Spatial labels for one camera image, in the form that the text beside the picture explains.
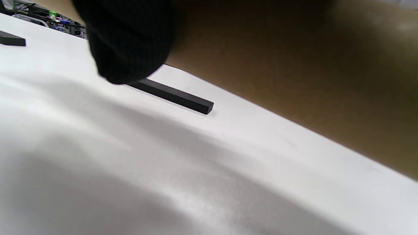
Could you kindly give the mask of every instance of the table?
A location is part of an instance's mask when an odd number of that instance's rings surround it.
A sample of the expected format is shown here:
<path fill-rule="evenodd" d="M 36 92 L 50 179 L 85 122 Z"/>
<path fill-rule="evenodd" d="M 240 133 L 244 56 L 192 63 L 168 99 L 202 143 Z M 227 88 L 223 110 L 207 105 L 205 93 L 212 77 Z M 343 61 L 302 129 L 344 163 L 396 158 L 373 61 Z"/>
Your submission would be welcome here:
<path fill-rule="evenodd" d="M 205 116 L 97 75 L 86 40 L 0 14 L 2 235 L 416 235 L 418 183 L 185 72 Z"/>

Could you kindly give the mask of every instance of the black glove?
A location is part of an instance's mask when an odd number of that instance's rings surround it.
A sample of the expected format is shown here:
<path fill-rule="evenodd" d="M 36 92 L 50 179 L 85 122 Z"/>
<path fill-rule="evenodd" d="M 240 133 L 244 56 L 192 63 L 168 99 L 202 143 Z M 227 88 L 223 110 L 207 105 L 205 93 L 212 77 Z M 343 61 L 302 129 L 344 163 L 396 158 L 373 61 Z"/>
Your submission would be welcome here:
<path fill-rule="evenodd" d="M 114 84 L 146 78 L 173 42 L 171 0 L 72 0 L 87 26 L 99 74 Z"/>

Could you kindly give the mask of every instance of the black bar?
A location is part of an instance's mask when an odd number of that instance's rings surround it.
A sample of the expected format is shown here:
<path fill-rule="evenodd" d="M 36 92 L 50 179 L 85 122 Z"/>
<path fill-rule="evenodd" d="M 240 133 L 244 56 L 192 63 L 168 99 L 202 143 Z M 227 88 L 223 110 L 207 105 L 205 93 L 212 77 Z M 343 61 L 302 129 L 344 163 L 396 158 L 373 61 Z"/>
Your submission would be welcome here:
<path fill-rule="evenodd" d="M 24 38 L 3 31 L 0 31 L 0 43 L 8 46 L 26 46 Z"/>
<path fill-rule="evenodd" d="M 203 114 L 209 114 L 214 104 L 208 100 L 149 79 L 143 79 L 128 85 Z"/>

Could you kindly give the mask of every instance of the black strip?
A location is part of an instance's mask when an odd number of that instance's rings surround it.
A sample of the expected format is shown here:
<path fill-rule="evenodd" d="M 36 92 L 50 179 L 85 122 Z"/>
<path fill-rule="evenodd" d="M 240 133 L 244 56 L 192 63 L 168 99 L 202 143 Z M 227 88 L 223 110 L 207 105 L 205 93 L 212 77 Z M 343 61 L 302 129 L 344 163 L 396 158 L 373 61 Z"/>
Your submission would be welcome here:
<path fill-rule="evenodd" d="M 203 114 L 209 114 L 214 104 L 208 100 L 149 79 L 143 79 L 128 85 Z"/>
<path fill-rule="evenodd" d="M 24 38 L 3 31 L 0 31 L 0 43 L 8 46 L 26 46 Z"/>

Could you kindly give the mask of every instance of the white table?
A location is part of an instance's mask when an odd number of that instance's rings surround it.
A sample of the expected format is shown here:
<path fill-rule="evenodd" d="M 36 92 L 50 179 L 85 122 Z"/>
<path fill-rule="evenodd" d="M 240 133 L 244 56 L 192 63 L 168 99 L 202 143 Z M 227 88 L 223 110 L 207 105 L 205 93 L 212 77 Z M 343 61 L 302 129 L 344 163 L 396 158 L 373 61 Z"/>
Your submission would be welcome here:
<path fill-rule="evenodd" d="M 2 235 L 416 235 L 418 184 L 179 70 L 201 115 L 97 76 L 88 43 L 0 14 Z"/>

